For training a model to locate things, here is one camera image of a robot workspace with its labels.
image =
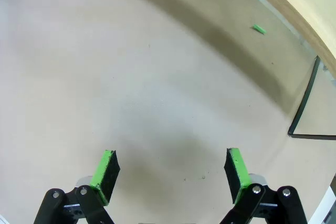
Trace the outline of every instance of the curved wooden edge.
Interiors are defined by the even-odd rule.
[[[287,0],[267,0],[298,30],[336,78],[336,59],[314,28]]]

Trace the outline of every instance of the black metal leg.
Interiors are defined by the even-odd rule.
[[[308,135],[308,134],[294,134],[295,128],[298,125],[300,118],[302,116],[302,113],[304,111],[304,108],[306,107],[311,89],[313,87],[315,77],[317,74],[317,71],[319,69],[320,64],[320,57],[316,56],[315,64],[313,67],[313,71],[311,73],[307,88],[305,90],[305,93],[302,97],[301,103],[299,105],[298,111],[296,112],[294,119],[292,121],[292,124],[289,127],[288,135],[293,138],[306,138],[306,139],[317,139],[317,140],[336,140],[336,135]]]

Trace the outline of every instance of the screw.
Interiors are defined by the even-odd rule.
[[[59,196],[59,192],[54,192],[53,194],[52,194],[52,196],[54,197],[54,198],[57,198],[58,196]]]
[[[261,188],[260,186],[255,186],[254,188],[252,188],[252,191],[255,193],[255,194],[258,194],[261,192]]]
[[[290,195],[290,190],[289,189],[284,189],[283,191],[282,191],[282,194],[285,196],[285,197],[288,197],[289,195]]]
[[[85,188],[83,188],[83,189],[80,191],[80,194],[85,195],[87,192],[88,192],[88,191],[87,191]]]

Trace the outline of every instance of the silver screw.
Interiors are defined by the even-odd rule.
[[[83,188],[83,189],[80,191],[80,194],[85,195],[87,192],[88,192],[88,191],[87,191],[85,188]]]
[[[260,186],[255,186],[254,188],[252,188],[252,191],[255,193],[255,194],[258,194],[261,192],[261,188]]]
[[[289,195],[290,195],[290,190],[289,189],[284,189],[283,191],[282,191],[282,194],[285,196],[285,197],[288,197]]]
[[[52,196],[54,197],[54,198],[57,198],[58,196],[59,196],[59,192],[54,192],[53,194],[52,194]]]

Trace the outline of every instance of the debris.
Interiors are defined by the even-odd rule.
[[[263,28],[261,28],[260,26],[254,24],[253,25],[253,29],[260,32],[261,34],[265,34],[266,33],[266,30],[264,30]]]

